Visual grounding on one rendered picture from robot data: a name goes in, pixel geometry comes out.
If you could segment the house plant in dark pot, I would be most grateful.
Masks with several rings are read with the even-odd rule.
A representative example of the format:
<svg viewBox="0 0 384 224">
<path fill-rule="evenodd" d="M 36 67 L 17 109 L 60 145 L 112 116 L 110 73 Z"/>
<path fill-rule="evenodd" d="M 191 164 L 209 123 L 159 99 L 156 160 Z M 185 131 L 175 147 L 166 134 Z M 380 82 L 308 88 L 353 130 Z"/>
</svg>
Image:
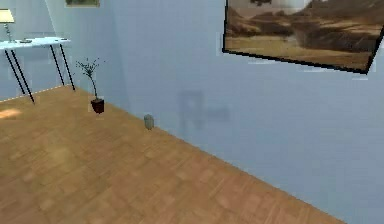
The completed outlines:
<svg viewBox="0 0 384 224">
<path fill-rule="evenodd" d="M 86 58 L 84 62 L 77 61 L 76 67 L 81 70 L 81 73 L 85 75 L 91 82 L 94 98 L 90 101 L 91 107 L 96 114 L 102 114 L 105 111 L 105 101 L 99 97 L 96 81 L 95 81 L 95 70 L 100 66 L 98 58 L 90 60 Z"/>
</svg>

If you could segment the white table with black legs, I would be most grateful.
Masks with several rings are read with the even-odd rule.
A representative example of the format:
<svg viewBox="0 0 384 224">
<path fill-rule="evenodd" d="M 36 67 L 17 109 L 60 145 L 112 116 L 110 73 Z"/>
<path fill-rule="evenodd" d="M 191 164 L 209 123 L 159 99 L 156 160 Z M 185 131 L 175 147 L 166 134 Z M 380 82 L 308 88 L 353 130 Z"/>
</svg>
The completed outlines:
<svg viewBox="0 0 384 224">
<path fill-rule="evenodd" d="M 35 103 L 33 94 L 31 92 L 31 89 L 29 88 L 28 82 L 25 78 L 25 75 L 21 69 L 20 63 L 16 56 L 16 50 L 17 49 L 23 49 L 23 48 L 39 48 L 39 47 L 45 47 L 48 46 L 51 50 L 57 71 L 59 73 L 59 77 L 61 80 L 61 83 L 64 83 L 63 75 L 61 73 L 60 67 L 58 65 L 57 57 L 55 54 L 55 51 L 53 49 L 54 45 L 58 45 L 61 51 L 62 58 L 64 60 L 65 68 L 67 71 L 67 74 L 69 76 L 70 84 L 72 86 L 73 90 L 76 90 L 72 75 L 68 66 L 68 62 L 66 59 L 65 51 L 63 49 L 64 43 L 70 43 L 71 40 L 67 38 L 62 37 L 41 37 L 41 38 L 32 38 L 29 39 L 32 40 L 31 43 L 20 43 L 20 40 L 15 40 L 14 43 L 9 42 L 0 42 L 0 51 L 3 51 L 5 53 L 5 56 L 8 60 L 8 63 L 10 65 L 11 70 L 13 71 L 14 77 L 17 80 L 17 83 L 20 87 L 20 90 L 23 94 L 28 94 L 29 98 L 31 99 L 32 103 Z"/>
</svg>

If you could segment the table lamp with cream shade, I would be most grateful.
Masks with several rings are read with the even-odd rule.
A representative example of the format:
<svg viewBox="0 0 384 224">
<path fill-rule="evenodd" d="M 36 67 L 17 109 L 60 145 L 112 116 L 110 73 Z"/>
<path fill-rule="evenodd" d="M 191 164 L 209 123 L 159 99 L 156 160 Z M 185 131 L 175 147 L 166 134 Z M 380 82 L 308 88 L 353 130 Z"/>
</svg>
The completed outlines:
<svg viewBox="0 0 384 224">
<path fill-rule="evenodd" d="M 0 9 L 0 24 L 4 26 L 9 43 L 15 42 L 9 28 L 9 25 L 14 22 L 15 20 L 10 9 Z"/>
</svg>

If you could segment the black framed landscape painting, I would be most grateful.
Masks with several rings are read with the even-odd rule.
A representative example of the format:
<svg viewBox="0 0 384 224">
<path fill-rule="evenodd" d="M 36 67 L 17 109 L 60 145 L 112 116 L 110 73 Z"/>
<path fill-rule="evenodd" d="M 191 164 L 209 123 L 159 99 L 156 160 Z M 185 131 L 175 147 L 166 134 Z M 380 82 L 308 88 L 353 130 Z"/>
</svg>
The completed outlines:
<svg viewBox="0 0 384 224">
<path fill-rule="evenodd" d="M 222 51 L 367 74 L 384 0 L 225 0 Z"/>
</svg>

